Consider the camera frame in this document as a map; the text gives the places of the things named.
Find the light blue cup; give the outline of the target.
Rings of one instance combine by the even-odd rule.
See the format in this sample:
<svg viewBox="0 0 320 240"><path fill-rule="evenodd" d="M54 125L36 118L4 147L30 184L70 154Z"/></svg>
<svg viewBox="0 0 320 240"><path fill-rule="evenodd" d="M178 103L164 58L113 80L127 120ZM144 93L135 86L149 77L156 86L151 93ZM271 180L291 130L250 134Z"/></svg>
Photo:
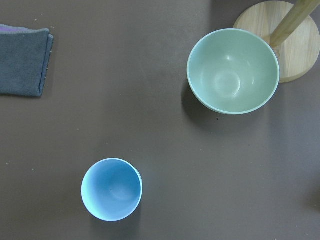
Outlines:
<svg viewBox="0 0 320 240"><path fill-rule="evenodd" d="M119 158L103 159L86 172L81 184L85 208L99 220L116 222L139 206L143 181L139 171Z"/></svg>

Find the mint green bowl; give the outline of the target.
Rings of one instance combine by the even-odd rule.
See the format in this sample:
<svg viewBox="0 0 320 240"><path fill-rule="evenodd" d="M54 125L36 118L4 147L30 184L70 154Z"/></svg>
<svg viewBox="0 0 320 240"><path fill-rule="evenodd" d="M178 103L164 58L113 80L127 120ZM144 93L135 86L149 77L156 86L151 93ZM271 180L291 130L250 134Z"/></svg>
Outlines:
<svg viewBox="0 0 320 240"><path fill-rule="evenodd" d="M206 108L242 115L260 109L273 97L280 82L280 65L262 38L226 28L196 43L186 74L192 93Z"/></svg>

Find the folded grey cloth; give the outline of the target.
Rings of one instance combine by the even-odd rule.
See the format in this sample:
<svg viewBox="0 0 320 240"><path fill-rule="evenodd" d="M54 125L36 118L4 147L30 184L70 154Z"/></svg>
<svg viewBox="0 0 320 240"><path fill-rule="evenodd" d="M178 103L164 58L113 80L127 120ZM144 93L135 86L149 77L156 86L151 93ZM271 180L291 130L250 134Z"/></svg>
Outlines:
<svg viewBox="0 0 320 240"><path fill-rule="evenodd" d="M49 29L0 25L0 94L41 97L54 36Z"/></svg>

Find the wooden cup stand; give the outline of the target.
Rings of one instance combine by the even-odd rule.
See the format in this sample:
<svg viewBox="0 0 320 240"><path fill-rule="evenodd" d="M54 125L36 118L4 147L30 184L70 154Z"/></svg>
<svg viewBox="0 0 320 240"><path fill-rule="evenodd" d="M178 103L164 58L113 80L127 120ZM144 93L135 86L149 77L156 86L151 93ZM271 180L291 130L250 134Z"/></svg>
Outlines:
<svg viewBox="0 0 320 240"><path fill-rule="evenodd" d="M304 76L318 60L320 31L310 15L319 5L318 0L263 1L246 9L233 26L270 45L278 59L279 81L289 83Z"/></svg>

